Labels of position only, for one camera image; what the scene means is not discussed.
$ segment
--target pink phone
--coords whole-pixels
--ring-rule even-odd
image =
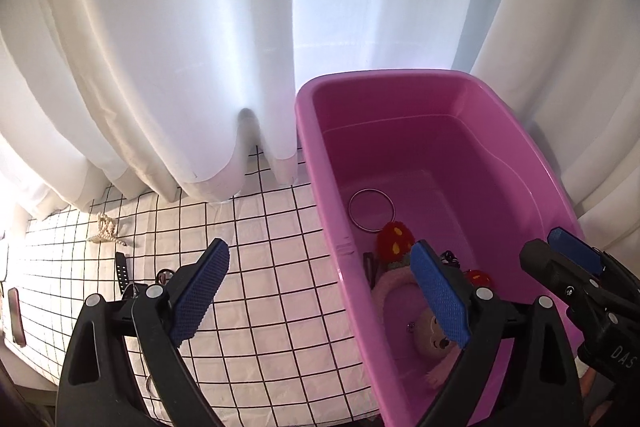
[[[27,345],[27,338],[24,336],[22,327],[22,315],[20,315],[20,297],[18,288],[11,288],[7,293],[9,299],[9,314],[11,315],[11,332],[14,336],[14,343],[20,347]]]

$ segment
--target red round object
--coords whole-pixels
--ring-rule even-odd
[[[465,277],[476,288],[484,287],[494,289],[494,281],[482,270],[467,270]]]
[[[405,253],[411,250],[415,243],[414,234],[401,221],[389,221],[378,232],[376,245],[378,257],[383,263],[401,261]]]

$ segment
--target pink plush toy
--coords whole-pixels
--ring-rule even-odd
[[[391,290],[406,284],[417,285],[409,266],[389,270],[380,277],[371,291],[371,298],[381,320],[384,317],[386,296]],[[415,321],[414,344],[415,349],[425,359],[440,360],[440,363],[427,373],[428,384],[437,389],[447,380],[458,359],[460,348],[445,336],[430,308],[426,308]]]

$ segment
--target curtain fold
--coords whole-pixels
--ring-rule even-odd
[[[256,144],[295,179],[309,79],[456,67],[514,110],[587,240],[635,259],[639,18],[640,0],[0,0],[0,173],[38,215],[108,181],[224,200]]]

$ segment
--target silver screw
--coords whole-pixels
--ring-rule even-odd
[[[162,286],[159,284],[152,284],[146,289],[146,296],[150,299],[155,299],[162,295]]]
[[[476,295],[483,301],[490,301],[494,298],[494,293],[489,288],[478,288]]]
[[[540,303],[540,306],[546,309],[554,307],[554,302],[546,295],[543,295],[540,299],[538,299],[538,302]]]
[[[100,295],[97,293],[92,293],[84,301],[87,306],[95,306],[98,302],[100,302]]]

